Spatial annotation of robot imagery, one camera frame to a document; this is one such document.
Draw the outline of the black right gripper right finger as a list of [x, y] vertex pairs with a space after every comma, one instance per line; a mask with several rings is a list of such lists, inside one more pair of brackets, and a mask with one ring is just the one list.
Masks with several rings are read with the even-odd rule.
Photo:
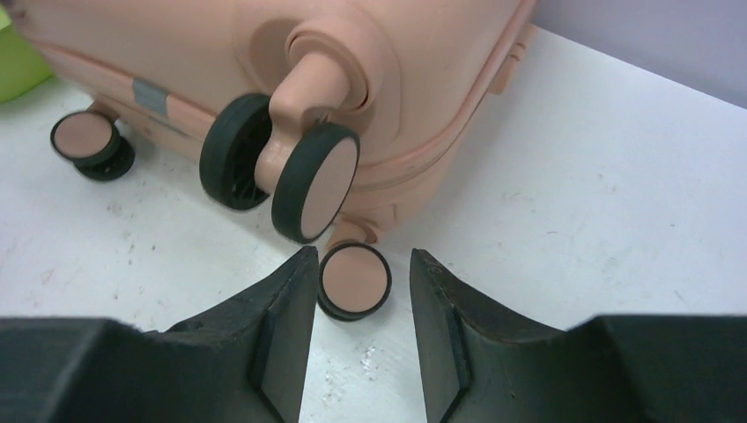
[[410, 297], [430, 422], [743, 422], [746, 320], [599, 315], [562, 331], [423, 249]]

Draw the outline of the green plastic tray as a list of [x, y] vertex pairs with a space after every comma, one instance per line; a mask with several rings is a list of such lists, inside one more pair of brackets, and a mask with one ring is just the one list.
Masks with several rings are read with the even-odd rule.
[[17, 99], [52, 76], [41, 55], [1, 9], [1, 103]]

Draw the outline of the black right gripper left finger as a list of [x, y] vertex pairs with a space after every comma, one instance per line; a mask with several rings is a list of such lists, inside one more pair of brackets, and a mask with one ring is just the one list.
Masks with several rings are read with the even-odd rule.
[[108, 318], [1, 321], [4, 422], [295, 422], [319, 262], [268, 277], [169, 330]]

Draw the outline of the pink hard-shell suitcase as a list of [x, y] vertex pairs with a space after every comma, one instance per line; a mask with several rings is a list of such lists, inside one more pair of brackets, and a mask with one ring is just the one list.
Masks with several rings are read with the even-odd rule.
[[389, 297], [375, 244], [434, 194], [488, 93], [501, 93], [536, 2], [4, 1], [12, 27], [92, 104], [50, 143], [108, 182], [128, 124], [198, 165], [227, 209], [270, 202], [289, 241], [329, 241], [317, 301], [360, 320]]

